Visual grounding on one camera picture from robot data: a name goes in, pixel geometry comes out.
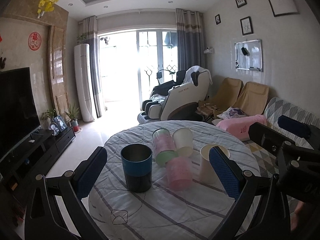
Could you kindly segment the person's hand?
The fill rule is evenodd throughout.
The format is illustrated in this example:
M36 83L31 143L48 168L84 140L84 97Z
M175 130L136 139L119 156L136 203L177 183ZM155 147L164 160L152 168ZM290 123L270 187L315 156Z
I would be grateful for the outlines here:
M299 214L302 211L303 207L304 207L305 203L302 201L299 201L293 216L291 217L291 231L294 231L297 228L298 222L299 222Z

